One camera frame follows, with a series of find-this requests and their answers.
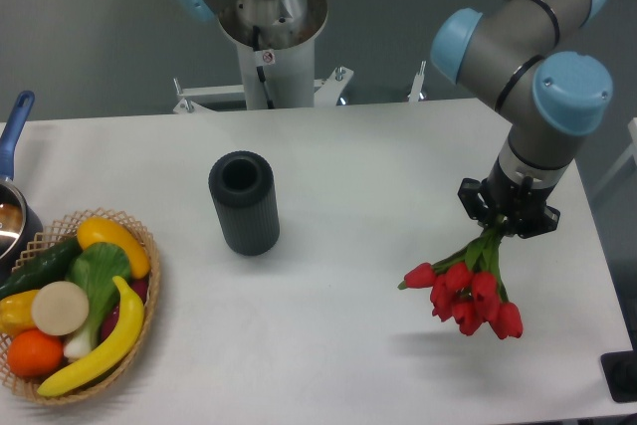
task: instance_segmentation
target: yellow pepper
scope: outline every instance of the yellow pepper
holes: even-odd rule
[[[15,337],[20,332],[36,328],[31,318],[31,304],[38,292],[14,294],[0,301],[0,333]]]
[[[94,243],[111,243],[120,246],[130,261],[133,279],[142,279],[150,272],[148,256],[137,240],[118,223],[94,216],[78,227],[78,242],[83,250]]]

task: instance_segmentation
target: fake vegetable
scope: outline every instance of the fake vegetable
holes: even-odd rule
[[[0,300],[62,280],[81,252],[75,236],[51,246],[9,276],[0,286]]]
[[[73,262],[67,279],[80,286],[89,297],[89,316],[84,325],[70,335],[64,355],[77,360],[98,345],[100,326],[117,304],[114,276],[130,279],[130,265],[123,249],[115,244],[97,243],[89,246]]]
[[[89,298],[82,288],[56,281],[40,290],[31,304],[36,327],[48,335],[67,335],[79,329],[89,315]]]
[[[107,218],[94,216],[78,227],[78,241],[86,250],[95,243],[112,243],[120,246],[130,261],[130,273],[134,279],[145,277],[150,263],[145,251],[126,228]]]
[[[112,281],[119,290],[119,321],[112,334],[89,355],[47,378],[38,388],[44,397],[57,397],[108,372],[132,349],[143,325],[143,304],[121,277]]]
[[[0,333],[15,337],[20,332],[36,328],[31,318],[31,303],[38,290],[14,294],[0,301]]]
[[[133,289],[143,304],[146,304],[146,299],[148,297],[148,281],[144,279],[137,279],[130,283],[130,288]],[[100,343],[104,342],[106,338],[112,333],[117,325],[117,319],[119,318],[119,305],[115,306],[104,322],[102,322],[102,327],[100,327]]]
[[[9,369],[19,377],[46,375],[61,362],[62,342],[36,328],[16,336],[7,350]]]

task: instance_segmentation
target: black cylinder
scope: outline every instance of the black cylinder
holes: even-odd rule
[[[210,170],[208,186],[230,249],[257,256],[275,245],[279,215],[268,161],[250,151],[228,153]]]

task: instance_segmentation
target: orange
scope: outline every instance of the orange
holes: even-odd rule
[[[19,377],[39,377],[58,368],[62,362],[62,341],[36,328],[18,334],[7,350],[9,369]]]

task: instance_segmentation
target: tulip bouquet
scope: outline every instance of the tulip bouquet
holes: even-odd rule
[[[488,322],[498,338],[519,338],[523,325],[518,307],[502,282],[501,228],[487,228],[460,251],[435,264],[423,263],[405,275],[398,289],[431,288],[432,316],[454,318],[460,333],[473,335]]]

